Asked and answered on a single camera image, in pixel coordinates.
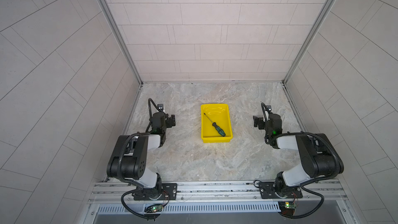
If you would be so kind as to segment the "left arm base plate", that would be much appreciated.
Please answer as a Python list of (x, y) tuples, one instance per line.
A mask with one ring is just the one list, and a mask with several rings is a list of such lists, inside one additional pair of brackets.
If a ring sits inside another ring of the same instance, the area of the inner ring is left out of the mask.
[(161, 183), (154, 188), (139, 189), (132, 193), (135, 201), (163, 201), (176, 200), (177, 184), (176, 183)]

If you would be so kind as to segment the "green handled screwdriver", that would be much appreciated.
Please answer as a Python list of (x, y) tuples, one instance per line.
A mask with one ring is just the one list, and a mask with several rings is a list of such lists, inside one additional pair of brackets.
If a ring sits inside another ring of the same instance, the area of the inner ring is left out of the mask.
[(224, 130), (222, 128), (220, 128), (215, 122), (213, 122), (208, 115), (206, 115), (204, 113), (204, 115), (207, 117), (207, 119), (211, 122), (212, 126), (214, 127), (214, 129), (218, 132), (219, 135), (221, 135), (222, 137), (226, 136), (226, 133), (224, 132)]

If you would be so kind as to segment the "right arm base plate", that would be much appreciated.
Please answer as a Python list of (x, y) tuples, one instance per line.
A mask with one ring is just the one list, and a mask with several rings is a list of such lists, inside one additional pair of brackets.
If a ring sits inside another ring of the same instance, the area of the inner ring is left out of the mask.
[(255, 181), (254, 186), (259, 189), (262, 199), (301, 199), (303, 194), (300, 187), (288, 187), (284, 183), (274, 181)]

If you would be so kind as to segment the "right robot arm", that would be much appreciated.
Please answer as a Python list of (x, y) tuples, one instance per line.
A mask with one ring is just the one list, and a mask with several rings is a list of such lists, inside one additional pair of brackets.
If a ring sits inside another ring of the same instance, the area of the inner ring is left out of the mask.
[(283, 133), (282, 119), (277, 114), (253, 116), (254, 127), (265, 130), (265, 142), (274, 149), (295, 150), (300, 163), (279, 172), (273, 183), (254, 181), (262, 198), (302, 197), (301, 187), (328, 180), (344, 172), (344, 164), (327, 136), (323, 133)]

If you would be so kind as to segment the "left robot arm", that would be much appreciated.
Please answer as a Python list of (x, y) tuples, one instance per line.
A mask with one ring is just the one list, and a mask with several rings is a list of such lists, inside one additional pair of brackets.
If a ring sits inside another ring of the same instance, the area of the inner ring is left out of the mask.
[(148, 151), (162, 147), (166, 130), (175, 125), (175, 115), (157, 112), (151, 118), (151, 132), (118, 137), (106, 173), (136, 186), (137, 191), (131, 193), (135, 201), (176, 199), (177, 184), (163, 183), (160, 174), (147, 168)]

